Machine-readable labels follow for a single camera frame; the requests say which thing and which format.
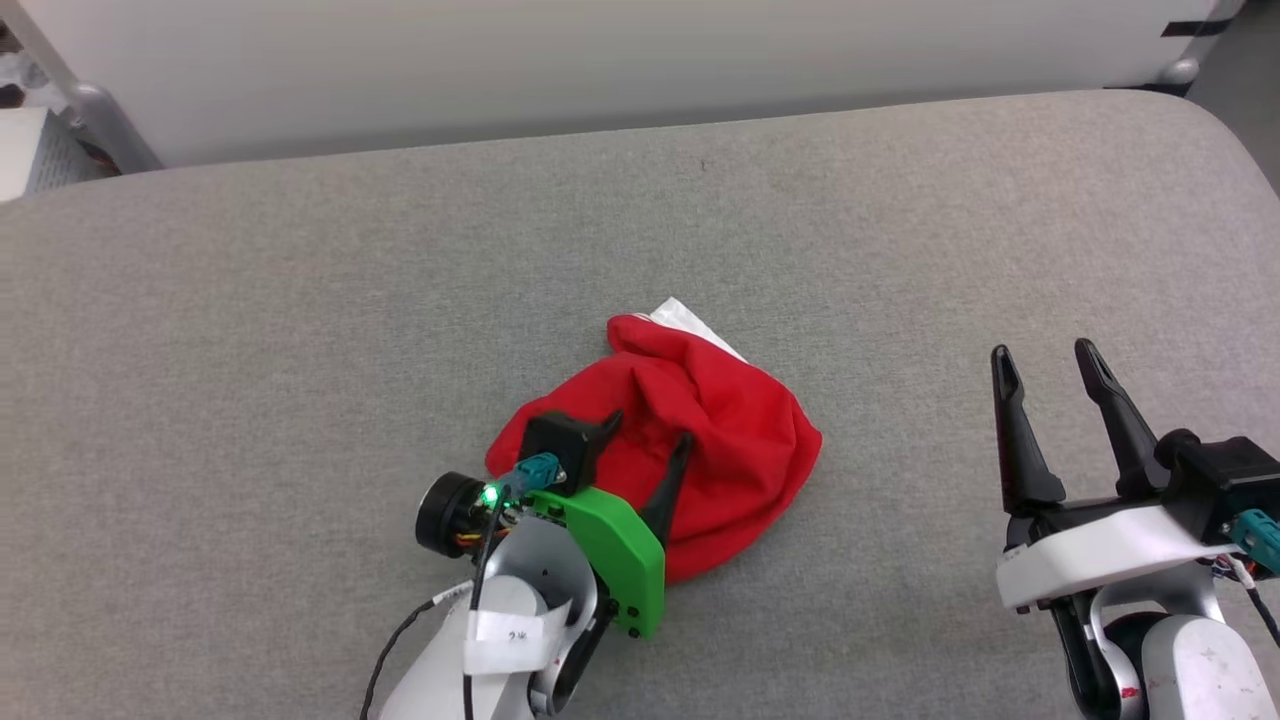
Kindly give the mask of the red and white garment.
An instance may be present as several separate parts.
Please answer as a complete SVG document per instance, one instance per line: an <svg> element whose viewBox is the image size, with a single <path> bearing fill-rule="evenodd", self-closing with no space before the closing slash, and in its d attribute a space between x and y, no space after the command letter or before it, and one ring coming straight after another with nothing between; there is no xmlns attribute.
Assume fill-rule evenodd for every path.
<svg viewBox="0 0 1280 720"><path fill-rule="evenodd" d="M785 384L673 300L653 314L611 318L605 337L607 356L518 409L486 451L485 466L493 475L508 471L538 414L602 421L621 411L596 483L640 509L678 438L690 434L666 547L666 580L678 584L728 562L788 509L823 438Z"/></svg>

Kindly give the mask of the grey fabric sofa cushion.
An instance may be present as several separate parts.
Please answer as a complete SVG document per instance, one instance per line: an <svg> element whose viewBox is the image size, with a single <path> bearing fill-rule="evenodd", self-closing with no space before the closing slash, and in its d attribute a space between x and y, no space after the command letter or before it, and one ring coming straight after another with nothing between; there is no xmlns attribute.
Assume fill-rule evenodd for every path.
<svg viewBox="0 0 1280 720"><path fill-rule="evenodd" d="M444 471L676 297L824 437L572 720L1076 719L1000 605L989 351L1111 495L1073 342L1280 457L1280 199L1117 90L165 170L0 206L0 720L355 720Z"/></svg>

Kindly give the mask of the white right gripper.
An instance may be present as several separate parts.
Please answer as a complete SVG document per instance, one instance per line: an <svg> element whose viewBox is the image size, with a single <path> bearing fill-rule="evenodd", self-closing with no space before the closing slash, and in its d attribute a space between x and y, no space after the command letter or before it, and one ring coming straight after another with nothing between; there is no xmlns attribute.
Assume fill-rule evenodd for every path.
<svg viewBox="0 0 1280 720"><path fill-rule="evenodd" d="M995 582L1006 609L1029 609L1239 550L1220 530L1203 536L1187 529L1155 497L1170 478L1155 456L1157 438L1096 345L1078 338L1074 354L1103 419L1121 498L1062 503L1065 488L1025 413L1025 387L1012 355L1007 346L995 346L989 364L996 439L1002 506L1010 516Z"/></svg>

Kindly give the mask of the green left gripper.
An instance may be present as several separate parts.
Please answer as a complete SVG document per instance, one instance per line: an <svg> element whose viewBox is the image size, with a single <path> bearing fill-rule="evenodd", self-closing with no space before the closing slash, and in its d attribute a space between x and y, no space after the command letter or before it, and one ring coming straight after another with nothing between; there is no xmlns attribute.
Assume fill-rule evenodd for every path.
<svg viewBox="0 0 1280 720"><path fill-rule="evenodd" d="M590 432L590 464L617 436L617 409ZM451 471L422 497L415 538L448 559L470 556L486 579L520 577L552 607L570 605L570 625L617 623L632 638L652 638L666 610L666 550L694 436L684 432L666 471L637 512L627 501L589 487L563 496L534 491L503 505L495 480Z"/></svg>

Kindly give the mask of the grey metal frame post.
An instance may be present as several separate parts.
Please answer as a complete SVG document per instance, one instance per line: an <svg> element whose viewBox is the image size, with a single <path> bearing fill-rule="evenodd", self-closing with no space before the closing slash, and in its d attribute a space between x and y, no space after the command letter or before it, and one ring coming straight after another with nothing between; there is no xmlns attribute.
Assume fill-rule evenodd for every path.
<svg viewBox="0 0 1280 720"><path fill-rule="evenodd" d="M45 37L23 0L0 0L0 20L67 99L97 146L123 174L161 170L165 165L145 142L119 102L101 86L82 81Z"/></svg>

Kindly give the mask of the white equipment box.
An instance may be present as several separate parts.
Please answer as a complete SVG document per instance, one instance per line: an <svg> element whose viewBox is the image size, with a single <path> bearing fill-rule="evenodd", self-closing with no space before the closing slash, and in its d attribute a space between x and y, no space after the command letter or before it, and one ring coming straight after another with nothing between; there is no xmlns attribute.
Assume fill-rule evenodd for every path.
<svg viewBox="0 0 1280 720"><path fill-rule="evenodd" d="M0 109L0 204L106 176L49 109Z"/></svg>

